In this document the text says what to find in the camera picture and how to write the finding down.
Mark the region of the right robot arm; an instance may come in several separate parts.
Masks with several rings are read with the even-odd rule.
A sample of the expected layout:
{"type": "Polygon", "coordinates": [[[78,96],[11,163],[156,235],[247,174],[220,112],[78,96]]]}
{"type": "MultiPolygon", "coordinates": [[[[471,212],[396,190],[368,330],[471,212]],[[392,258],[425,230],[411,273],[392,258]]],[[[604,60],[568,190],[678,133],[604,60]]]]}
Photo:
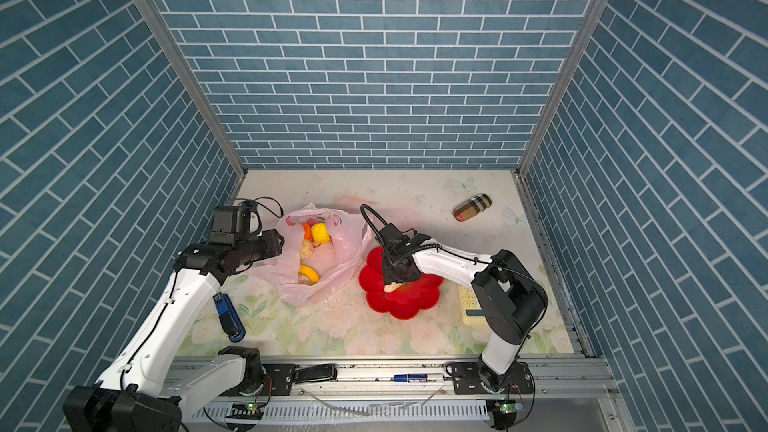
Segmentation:
{"type": "Polygon", "coordinates": [[[387,285],[415,282],[428,274],[474,292],[491,335],[478,360],[483,386],[500,392],[512,383],[512,370],[530,332],[546,314],[547,293],[517,256],[500,250],[472,254],[445,246],[430,236],[412,237],[387,224],[374,232],[382,247],[387,285]]]}

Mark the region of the yellow fake banana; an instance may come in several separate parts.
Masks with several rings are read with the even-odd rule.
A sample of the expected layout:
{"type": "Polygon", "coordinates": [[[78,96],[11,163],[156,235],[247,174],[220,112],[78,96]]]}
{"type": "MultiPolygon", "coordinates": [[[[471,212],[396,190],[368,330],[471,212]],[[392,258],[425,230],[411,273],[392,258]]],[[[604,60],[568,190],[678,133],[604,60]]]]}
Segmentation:
{"type": "Polygon", "coordinates": [[[320,275],[311,267],[300,264],[298,271],[298,282],[302,285],[312,286],[320,281],[320,275]]]}

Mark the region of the aluminium right corner post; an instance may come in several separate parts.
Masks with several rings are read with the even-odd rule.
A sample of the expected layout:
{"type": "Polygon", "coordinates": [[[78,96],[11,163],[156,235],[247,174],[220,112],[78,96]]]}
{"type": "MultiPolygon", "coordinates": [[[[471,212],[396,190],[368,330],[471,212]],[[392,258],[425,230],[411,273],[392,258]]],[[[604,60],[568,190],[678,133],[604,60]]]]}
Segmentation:
{"type": "Polygon", "coordinates": [[[520,160],[519,167],[517,168],[517,173],[520,177],[524,177],[532,168],[536,154],[557,114],[558,107],[562,103],[567,88],[607,7],[608,1],[590,0],[581,24],[574,35],[573,43],[560,67],[548,101],[542,108],[542,113],[520,160]]]}

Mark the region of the aluminium front rail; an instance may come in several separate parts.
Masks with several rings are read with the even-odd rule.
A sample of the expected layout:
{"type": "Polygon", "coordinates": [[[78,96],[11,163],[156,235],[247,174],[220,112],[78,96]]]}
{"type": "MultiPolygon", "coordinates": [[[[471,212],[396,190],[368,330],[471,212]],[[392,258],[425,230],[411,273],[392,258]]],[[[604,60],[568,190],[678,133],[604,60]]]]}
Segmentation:
{"type": "MultiPolygon", "coordinates": [[[[175,359],[165,385],[178,385],[214,357],[175,359]]],[[[617,384],[600,359],[527,359],[500,392],[480,381],[464,358],[301,360],[266,358],[270,386],[244,395],[227,391],[186,420],[234,430],[260,426],[368,422],[481,421],[500,431],[629,431],[632,423],[617,384]],[[335,381],[294,384],[297,367],[332,363],[335,381]],[[397,374],[424,373],[428,383],[397,383],[397,374]]]]}

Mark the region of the blue pen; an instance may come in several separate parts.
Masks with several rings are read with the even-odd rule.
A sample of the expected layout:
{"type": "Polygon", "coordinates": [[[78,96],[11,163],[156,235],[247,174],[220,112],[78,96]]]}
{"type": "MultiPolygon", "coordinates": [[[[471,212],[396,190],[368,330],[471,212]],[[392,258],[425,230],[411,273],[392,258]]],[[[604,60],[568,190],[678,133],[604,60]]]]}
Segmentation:
{"type": "Polygon", "coordinates": [[[397,374],[391,378],[392,382],[397,383],[428,383],[429,375],[424,373],[397,374]]]}

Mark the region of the yellow calculator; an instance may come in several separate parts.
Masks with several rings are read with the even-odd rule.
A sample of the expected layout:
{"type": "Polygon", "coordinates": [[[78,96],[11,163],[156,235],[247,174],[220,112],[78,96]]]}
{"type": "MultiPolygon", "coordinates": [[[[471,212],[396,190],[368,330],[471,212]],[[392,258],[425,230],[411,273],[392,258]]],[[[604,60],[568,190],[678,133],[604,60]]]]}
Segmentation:
{"type": "Polygon", "coordinates": [[[487,321],[474,291],[460,286],[458,297],[463,323],[470,327],[486,327],[487,321]]]}

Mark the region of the pink plastic bag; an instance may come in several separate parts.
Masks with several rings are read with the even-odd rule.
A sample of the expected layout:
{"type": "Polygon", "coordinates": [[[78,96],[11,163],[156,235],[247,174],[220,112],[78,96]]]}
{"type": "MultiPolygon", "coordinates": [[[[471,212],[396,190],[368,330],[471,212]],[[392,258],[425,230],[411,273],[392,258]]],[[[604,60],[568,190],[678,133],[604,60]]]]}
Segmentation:
{"type": "Polygon", "coordinates": [[[324,300],[346,286],[362,267],[373,240],[361,214],[312,204],[286,213],[272,228],[285,238],[282,254],[256,263],[247,274],[273,285],[278,298],[295,307],[324,300]],[[319,245],[304,239],[302,223],[318,222],[326,224],[331,242],[319,245]],[[320,281],[312,286],[300,284],[300,264],[313,268],[320,281]]]}

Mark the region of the red flower-shaped bowl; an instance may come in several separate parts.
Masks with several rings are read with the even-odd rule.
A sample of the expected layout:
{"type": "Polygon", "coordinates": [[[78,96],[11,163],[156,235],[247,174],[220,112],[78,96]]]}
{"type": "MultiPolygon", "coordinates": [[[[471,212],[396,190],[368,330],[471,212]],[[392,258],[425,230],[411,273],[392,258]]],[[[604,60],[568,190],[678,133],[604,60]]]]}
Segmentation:
{"type": "Polygon", "coordinates": [[[410,320],[421,311],[435,307],[440,299],[440,286],[444,279],[424,274],[418,281],[409,282],[387,292],[383,281],[381,247],[374,248],[361,269],[359,285],[366,293],[368,306],[375,312],[388,313],[398,320],[410,320]]]}

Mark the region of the yellow fake lemon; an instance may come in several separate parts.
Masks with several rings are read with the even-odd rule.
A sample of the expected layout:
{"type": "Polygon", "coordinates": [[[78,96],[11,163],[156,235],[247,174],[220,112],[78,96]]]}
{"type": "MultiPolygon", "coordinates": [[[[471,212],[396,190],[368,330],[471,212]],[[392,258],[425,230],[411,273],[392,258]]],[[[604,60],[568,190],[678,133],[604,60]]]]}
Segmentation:
{"type": "Polygon", "coordinates": [[[315,244],[322,245],[332,241],[326,224],[322,222],[318,222],[310,226],[310,235],[312,242],[315,244]]]}

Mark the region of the beige fake potato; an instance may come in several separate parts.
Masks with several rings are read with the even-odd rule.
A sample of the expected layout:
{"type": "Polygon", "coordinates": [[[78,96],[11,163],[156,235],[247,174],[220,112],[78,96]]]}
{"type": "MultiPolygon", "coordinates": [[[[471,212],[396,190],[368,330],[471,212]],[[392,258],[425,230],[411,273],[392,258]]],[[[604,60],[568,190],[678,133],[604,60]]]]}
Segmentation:
{"type": "Polygon", "coordinates": [[[385,293],[392,293],[392,292],[395,292],[396,290],[398,290],[402,286],[403,286],[403,283],[392,282],[392,283],[386,284],[384,286],[384,292],[385,293]]]}

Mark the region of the blue stapler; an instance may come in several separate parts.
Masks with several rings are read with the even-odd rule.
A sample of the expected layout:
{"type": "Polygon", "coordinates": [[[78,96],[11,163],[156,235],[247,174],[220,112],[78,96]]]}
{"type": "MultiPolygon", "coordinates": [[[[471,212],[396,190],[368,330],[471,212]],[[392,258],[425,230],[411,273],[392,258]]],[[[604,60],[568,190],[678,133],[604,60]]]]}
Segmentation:
{"type": "Polygon", "coordinates": [[[226,293],[217,293],[213,302],[222,331],[232,343],[242,341],[246,336],[246,329],[230,297],[226,293]]]}

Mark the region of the aluminium left corner post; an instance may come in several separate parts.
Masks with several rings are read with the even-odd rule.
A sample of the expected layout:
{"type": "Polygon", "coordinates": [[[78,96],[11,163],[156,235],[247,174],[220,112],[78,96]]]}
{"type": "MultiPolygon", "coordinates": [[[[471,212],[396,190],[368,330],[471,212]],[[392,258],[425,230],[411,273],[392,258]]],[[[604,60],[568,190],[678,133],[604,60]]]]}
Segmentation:
{"type": "Polygon", "coordinates": [[[169,64],[176,72],[184,90],[192,99],[200,116],[210,129],[235,174],[239,179],[243,179],[247,173],[247,168],[239,154],[236,152],[232,141],[227,136],[210,101],[190,68],[170,28],[166,24],[157,4],[154,0],[132,0],[132,2],[146,22],[147,27],[160,46],[160,49],[169,64]]]}

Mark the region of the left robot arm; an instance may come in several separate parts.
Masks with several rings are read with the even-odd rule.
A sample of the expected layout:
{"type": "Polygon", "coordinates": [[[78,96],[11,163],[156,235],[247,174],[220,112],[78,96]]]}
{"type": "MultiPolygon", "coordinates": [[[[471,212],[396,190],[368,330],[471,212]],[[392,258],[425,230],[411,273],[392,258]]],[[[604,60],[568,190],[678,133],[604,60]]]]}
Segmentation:
{"type": "Polygon", "coordinates": [[[285,243],[274,229],[192,244],[138,332],[90,386],[63,404],[74,431],[184,431],[186,420],[224,392],[259,393],[271,381],[255,348],[226,347],[212,361],[167,387],[166,376],[201,310],[227,278],[279,256],[285,243]]]}

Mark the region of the plaid glasses case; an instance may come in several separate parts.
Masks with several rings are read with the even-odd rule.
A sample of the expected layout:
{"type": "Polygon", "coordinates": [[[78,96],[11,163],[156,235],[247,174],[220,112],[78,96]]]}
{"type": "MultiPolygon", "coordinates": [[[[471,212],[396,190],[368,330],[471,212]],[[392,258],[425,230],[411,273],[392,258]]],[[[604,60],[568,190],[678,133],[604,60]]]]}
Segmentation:
{"type": "Polygon", "coordinates": [[[476,194],[461,203],[452,211],[452,216],[458,222],[470,220],[492,206],[492,199],[485,193],[476,194]]]}

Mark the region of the aluminium corner post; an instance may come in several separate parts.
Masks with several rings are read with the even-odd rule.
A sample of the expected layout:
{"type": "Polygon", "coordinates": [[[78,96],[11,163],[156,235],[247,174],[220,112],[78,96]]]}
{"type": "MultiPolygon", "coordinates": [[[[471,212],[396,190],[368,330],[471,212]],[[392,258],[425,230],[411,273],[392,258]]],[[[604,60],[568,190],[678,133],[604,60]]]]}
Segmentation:
{"type": "Polygon", "coordinates": [[[247,168],[239,154],[236,152],[232,141],[227,136],[210,101],[190,68],[170,28],[166,24],[157,4],[154,0],[132,0],[132,2],[146,22],[147,27],[160,46],[160,49],[169,64],[176,72],[184,90],[192,99],[200,116],[210,129],[235,174],[239,179],[243,179],[247,173],[247,168]]]}
{"type": "Polygon", "coordinates": [[[536,154],[557,114],[558,107],[562,103],[567,88],[607,7],[608,1],[590,0],[581,24],[574,35],[573,43],[560,67],[548,101],[542,108],[542,113],[520,160],[519,167],[517,168],[517,173],[520,177],[524,177],[532,168],[536,154]]]}

